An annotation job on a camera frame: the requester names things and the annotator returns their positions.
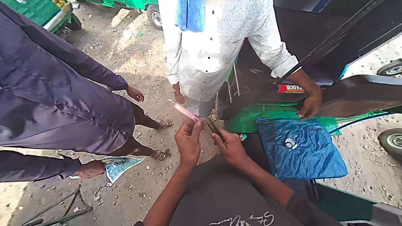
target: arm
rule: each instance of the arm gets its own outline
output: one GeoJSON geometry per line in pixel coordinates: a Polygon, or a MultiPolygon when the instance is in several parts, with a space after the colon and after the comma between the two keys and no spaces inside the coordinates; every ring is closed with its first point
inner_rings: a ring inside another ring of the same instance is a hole
{"type": "Polygon", "coordinates": [[[247,156],[239,135],[230,134],[223,129],[220,132],[223,139],[215,133],[212,134],[212,138],[215,140],[215,144],[219,146],[225,159],[234,167],[250,175],[258,183],[264,194],[271,196],[277,203],[286,207],[290,197],[295,192],[247,156]]]}
{"type": "Polygon", "coordinates": [[[185,121],[174,136],[180,152],[180,165],[144,219],[145,226],[167,226],[186,189],[186,180],[200,155],[201,123],[185,121]]]}
{"type": "MultiPolygon", "coordinates": [[[[294,55],[288,52],[286,44],[281,41],[273,2],[270,1],[268,4],[266,11],[260,13],[258,19],[255,20],[256,24],[248,39],[261,62],[272,70],[271,76],[280,78],[298,61],[294,55]]],[[[322,91],[320,87],[302,69],[294,72],[288,79],[303,87],[309,94],[297,115],[303,116],[301,120],[313,117],[321,107],[322,91]]]]}
{"type": "Polygon", "coordinates": [[[212,138],[225,159],[234,167],[250,175],[263,193],[285,207],[303,225],[340,225],[334,218],[318,209],[306,196],[295,194],[286,184],[259,167],[247,156],[237,134],[230,134],[223,129],[220,132],[223,139],[215,133],[212,134],[212,138]]]}
{"type": "Polygon", "coordinates": [[[0,182],[38,181],[55,176],[62,179],[79,171],[78,159],[64,159],[23,155],[19,152],[0,151],[0,182]]]}
{"type": "Polygon", "coordinates": [[[184,97],[180,93],[178,62],[181,55],[182,31],[174,25],[176,20],[177,1],[160,0],[159,10],[162,17],[163,35],[165,37],[166,67],[168,73],[166,78],[175,90],[176,101],[184,103],[184,97]]]}
{"type": "Polygon", "coordinates": [[[111,90],[127,90],[128,85],[123,77],[116,75],[68,42],[1,2],[0,12],[19,25],[32,41],[56,58],[65,62],[80,75],[92,81],[107,85],[111,90]]]}

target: dark trousers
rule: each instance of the dark trousers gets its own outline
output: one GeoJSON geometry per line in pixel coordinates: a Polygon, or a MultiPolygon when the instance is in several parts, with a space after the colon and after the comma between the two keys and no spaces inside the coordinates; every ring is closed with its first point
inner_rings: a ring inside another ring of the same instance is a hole
{"type": "MultiPolygon", "coordinates": [[[[152,129],[159,129],[159,122],[151,119],[148,115],[144,113],[144,110],[136,105],[135,103],[129,101],[134,111],[135,125],[143,125],[152,129]]],[[[151,156],[154,153],[154,150],[140,144],[138,141],[134,139],[133,136],[130,136],[126,143],[120,148],[108,154],[108,156],[124,156],[128,154],[132,154],[135,156],[151,156]]]]}

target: white patterned shirt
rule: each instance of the white patterned shirt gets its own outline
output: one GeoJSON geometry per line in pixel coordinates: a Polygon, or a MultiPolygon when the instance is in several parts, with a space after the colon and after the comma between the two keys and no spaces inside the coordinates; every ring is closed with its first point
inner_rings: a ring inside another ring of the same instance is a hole
{"type": "Polygon", "coordinates": [[[298,61],[281,41],[273,0],[221,0],[205,4],[205,30],[181,31],[174,25],[177,0],[159,0],[171,84],[191,99],[215,98],[245,37],[261,59],[281,77],[298,61]]]}

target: black t-shirt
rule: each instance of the black t-shirt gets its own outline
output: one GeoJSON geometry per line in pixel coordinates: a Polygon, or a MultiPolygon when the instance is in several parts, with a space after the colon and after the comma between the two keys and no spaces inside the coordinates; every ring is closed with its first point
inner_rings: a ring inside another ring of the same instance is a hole
{"type": "Polygon", "coordinates": [[[261,195],[252,179],[218,155],[194,169],[169,225],[339,226],[340,223],[298,194],[284,208],[271,197],[261,195]]]}

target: wheel rim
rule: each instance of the wheel rim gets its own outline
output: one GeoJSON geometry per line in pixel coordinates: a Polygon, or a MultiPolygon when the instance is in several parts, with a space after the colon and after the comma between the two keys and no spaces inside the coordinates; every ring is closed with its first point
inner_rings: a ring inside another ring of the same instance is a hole
{"type": "Polygon", "coordinates": [[[387,143],[395,148],[402,149],[402,134],[392,134],[387,137],[387,143]]]}
{"type": "Polygon", "coordinates": [[[153,12],[152,13],[152,21],[154,22],[154,24],[156,24],[157,26],[162,27],[162,19],[160,18],[160,14],[158,12],[153,12]]]}
{"type": "Polygon", "coordinates": [[[391,74],[399,74],[401,72],[402,72],[402,65],[391,68],[388,71],[386,71],[385,73],[391,75],[391,74]]]}

